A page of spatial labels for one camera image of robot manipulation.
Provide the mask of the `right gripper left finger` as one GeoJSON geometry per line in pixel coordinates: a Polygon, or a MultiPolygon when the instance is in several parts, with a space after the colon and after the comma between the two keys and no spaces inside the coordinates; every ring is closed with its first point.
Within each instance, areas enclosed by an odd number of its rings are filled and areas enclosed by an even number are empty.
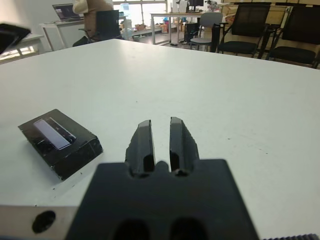
{"type": "Polygon", "coordinates": [[[138,124],[125,152],[125,163],[132,177],[146,177],[155,169],[151,120],[138,124]]]}

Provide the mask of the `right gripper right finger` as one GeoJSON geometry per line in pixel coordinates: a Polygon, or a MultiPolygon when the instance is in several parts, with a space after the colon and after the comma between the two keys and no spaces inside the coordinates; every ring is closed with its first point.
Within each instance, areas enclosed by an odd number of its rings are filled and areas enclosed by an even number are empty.
{"type": "Polygon", "coordinates": [[[172,172],[189,174],[200,160],[196,141],[181,118],[170,118],[169,157],[172,172]]]}

